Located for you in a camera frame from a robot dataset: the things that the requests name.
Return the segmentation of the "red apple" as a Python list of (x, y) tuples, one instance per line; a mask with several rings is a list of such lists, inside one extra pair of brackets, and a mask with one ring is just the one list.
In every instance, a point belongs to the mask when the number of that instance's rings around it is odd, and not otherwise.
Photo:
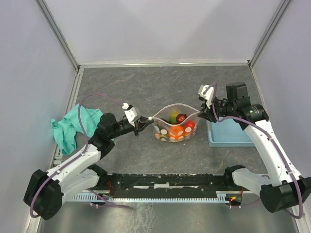
[(184, 128), (184, 132), (185, 132), (185, 135), (188, 135), (190, 134), (194, 128), (196, 127), (196, 123), (192, 120), (188, 120), (184, 125), (183, 125), (183, 128)]

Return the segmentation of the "small dark fig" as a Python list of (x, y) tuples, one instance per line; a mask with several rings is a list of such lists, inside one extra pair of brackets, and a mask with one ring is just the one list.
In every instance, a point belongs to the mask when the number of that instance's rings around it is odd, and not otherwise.
[(183, 121), (185, 121), (186, 119), (187, 119), (187, 115), (186, 114), (178, 114), (177, 116), (176, 116), (176, 123), (177, 124), (180, 124), (180, 123), (182, 123)]

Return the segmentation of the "green mango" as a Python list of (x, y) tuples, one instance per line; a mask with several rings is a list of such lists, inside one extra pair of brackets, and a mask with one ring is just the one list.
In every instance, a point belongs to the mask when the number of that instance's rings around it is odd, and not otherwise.
[(178, 116), (178, 113), (171, 114), (169, 117), (169, 123), (177, 124), (177, 120), (176, 120), (177, 116)]

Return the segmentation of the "clear dotted zip bag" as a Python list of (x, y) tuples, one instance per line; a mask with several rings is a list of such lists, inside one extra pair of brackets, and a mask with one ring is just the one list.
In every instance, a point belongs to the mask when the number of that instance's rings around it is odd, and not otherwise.
[[(199, 110), (189, 105), (182, 104), (182, 103), (174, 103), (174, 104), (165, 106), (159, 112), (157, 112), (154, 116), (152, 116), (152, 120), (154, 121), (152, 126), (154, 128), (155, 138), (160, 141), (172, 142), (172, 143), (177, 143), (177, 142), (181, 142), (181, 141), (185, 141), (185, 140), (189, 140), (193, 138), (196, 134), (198, 123), (200, 120), (200, 118), (198, 117), (199, 112), (200, 112)], [(174, 114), (174, 113), (186, 114), (188, 117), (185, 121), (183, 121), (180, 124), (170, 124), (169, 117), (171, 114)], [(174, 141), (174, 140), (169, 139), (168, 131), (170, 127), (174, 125), (179, 125), (183, 127), (183, 125), (188, 120), (192, 120), (196, 123), (196, 127), (194, 128), (194, 130), (190, 134), (184, 135), (184, 138), (182, 140)]]

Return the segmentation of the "orange tangerine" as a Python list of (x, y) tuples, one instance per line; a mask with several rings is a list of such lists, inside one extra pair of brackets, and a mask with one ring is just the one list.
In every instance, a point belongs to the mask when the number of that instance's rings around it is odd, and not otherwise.
[(182, 140), (184, 138), (184, 134), (185, 134), (184, 128), (179, 125), (174, 125), (170, 127), (168, 131), (169, 139), (174, 141)]

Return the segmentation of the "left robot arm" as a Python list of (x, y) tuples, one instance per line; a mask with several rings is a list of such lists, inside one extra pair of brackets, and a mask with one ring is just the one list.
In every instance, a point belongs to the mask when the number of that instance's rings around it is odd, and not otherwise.
[(30, 216), (48, 220), (76, 194), (93, 187), (105, 188), (107, 172), (96, 163), (110, 153), (115, 138), (127, 133), (138, 135), (152, 123), (151, 117), (137, 116), (131, 110), (120, 121), (112, 113), (103, 114), (83, 149), (61, 164), (47, 171), (38, 169), (31, 175), (23, 198), (30, 207)]

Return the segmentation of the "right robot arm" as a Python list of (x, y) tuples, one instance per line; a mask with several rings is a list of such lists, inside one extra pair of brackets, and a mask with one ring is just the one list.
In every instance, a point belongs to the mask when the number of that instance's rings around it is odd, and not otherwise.
[(198, 116), (213, 123), (228, 119), (237, 122), (252, 140), (268, 172), (264, 177), (241, 165), (229, 167), (228, 175), (223, 177), (224, 186), (229, 190), (241, 186), (253, 192), (271, 213), (298, 206), (298, 214), (291, 216), (301, 219), (303, 203), (311, 194), (311, 179), (304, 178), (292, 164), (263, 106), (251, 103), (245, 83), (228, 84), (224, 99), (216, 97), (217, 86), (217, 82), (200, 86), (198, 95), (203, 103)]

